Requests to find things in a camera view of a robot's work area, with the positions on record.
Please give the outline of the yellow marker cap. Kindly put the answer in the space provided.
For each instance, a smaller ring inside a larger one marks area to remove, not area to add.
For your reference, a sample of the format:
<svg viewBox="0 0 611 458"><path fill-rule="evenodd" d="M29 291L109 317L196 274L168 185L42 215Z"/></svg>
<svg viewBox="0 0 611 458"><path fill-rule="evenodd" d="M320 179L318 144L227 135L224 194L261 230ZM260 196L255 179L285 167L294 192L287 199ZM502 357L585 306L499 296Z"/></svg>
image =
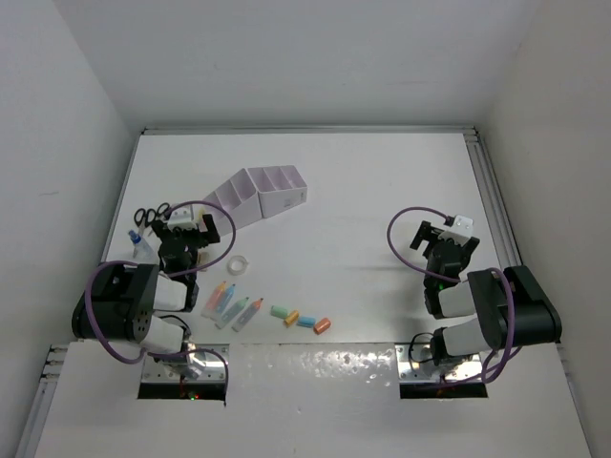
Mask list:
<svg viewBox="0 0 611 458"><path fill-rule="evenodd" d="M293 310L284 318L284 326L290 327L292 324L298 321L299 319L299 311Z"/></svg>

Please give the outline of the orange marker cap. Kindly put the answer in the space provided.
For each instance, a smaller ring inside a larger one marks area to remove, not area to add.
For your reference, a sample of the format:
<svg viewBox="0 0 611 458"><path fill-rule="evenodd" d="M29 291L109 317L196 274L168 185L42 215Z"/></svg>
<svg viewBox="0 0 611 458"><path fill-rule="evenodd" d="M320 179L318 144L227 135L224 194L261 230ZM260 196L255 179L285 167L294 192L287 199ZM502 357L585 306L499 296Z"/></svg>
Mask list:
<svg viewBox="0 0 611 458"><path fill-rule="evenodd" d="M320 335L326 332L331 326L331 321L328 318L323 318L316 322L313 326L313 331L315 334Z"/></svg>

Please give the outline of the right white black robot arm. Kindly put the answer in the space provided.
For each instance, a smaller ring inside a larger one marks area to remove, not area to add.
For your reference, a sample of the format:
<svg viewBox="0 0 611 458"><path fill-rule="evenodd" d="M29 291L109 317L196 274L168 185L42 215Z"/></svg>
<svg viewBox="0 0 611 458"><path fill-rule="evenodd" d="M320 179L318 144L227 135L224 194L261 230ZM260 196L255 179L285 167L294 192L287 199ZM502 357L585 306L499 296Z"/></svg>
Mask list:
<svg viewBox="0 0 611 458"><path fill-rule="evenodd" d="M432 332L427 347L418 350L418 362L436 366L455 362L486 350L505 349L510 330L511 347L557 343L562 323L556 308L525 265L472 271L462 281L479 239L461 235L465 228L454 221L443 230L423 221L410 248L422 242L427 273L423 280L427 311L436 319L467 317L462 324Z"/></svg>

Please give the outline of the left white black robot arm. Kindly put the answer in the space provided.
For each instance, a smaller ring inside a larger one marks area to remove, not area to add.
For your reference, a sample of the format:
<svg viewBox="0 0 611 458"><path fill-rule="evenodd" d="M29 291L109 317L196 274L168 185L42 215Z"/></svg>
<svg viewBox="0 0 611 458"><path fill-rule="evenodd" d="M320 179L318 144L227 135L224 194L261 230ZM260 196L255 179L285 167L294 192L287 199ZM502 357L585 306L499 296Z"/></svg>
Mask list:
<svg viewBox="0 0 611 458"><path fill-rule="evenodd" d="M202 228L170 229L153 222L160 239L158 260L138 264L102 265L72 316L78 339L103 336L108 343L136 344L157 354L181 352L184 326L165 321L159 311L190 312L197 303L199 251L221 241L214 218L204 214Z"/></svg>

